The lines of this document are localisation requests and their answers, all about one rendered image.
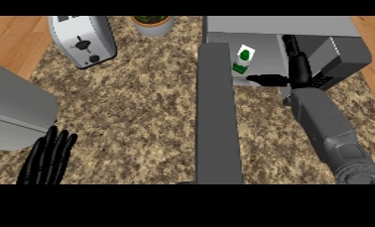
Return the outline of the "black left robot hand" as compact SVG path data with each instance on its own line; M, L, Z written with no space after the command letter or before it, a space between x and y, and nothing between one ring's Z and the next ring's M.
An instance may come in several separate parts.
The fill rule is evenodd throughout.
M77 134L66 130L59 131L56 126L50 127L46 136L37 140L23 162L18 184L51 185L62 182L77 139Z

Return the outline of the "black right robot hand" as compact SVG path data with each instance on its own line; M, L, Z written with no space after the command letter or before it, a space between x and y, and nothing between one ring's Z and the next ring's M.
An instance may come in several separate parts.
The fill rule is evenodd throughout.
M292 89L311 85L311 70L305 53L300 50L295 35L282 37L288 57L288 76L279 74L248 75L246 80L260 86L289 86Z

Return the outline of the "white green milk carton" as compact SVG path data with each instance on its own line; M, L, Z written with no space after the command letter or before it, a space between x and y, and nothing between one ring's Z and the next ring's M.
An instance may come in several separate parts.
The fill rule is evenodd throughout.
M252 58L255 55L255 50L245 45L240 45L236 58L233 61L233 71L243 74L248 70Z

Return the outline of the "dark grey microwave door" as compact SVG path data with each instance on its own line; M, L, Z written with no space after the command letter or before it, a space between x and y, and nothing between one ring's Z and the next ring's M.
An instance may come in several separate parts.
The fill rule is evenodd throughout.
M230 49L226 43L199 47L196 76L198 184L242 184Z

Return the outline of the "grey rounded appliance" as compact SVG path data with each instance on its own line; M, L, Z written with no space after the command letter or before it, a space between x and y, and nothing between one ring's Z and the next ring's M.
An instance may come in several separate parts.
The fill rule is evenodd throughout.
M51 93L0 66L0 150L29 147L57 120Z

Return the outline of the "grey potted plant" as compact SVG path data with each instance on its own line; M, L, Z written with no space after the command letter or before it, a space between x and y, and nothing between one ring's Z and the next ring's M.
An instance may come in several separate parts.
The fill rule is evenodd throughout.
M164 36L170 32L174 24L174 18L171 16L165 16L164 19L155 23L143 23L134 16L131 16L130 19L139 34L144 37Z

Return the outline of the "silver toaster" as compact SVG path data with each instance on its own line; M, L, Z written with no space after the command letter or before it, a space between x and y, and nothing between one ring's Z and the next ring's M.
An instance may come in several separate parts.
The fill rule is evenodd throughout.
M49 16L53 41L78 69L116 56L106 16Z

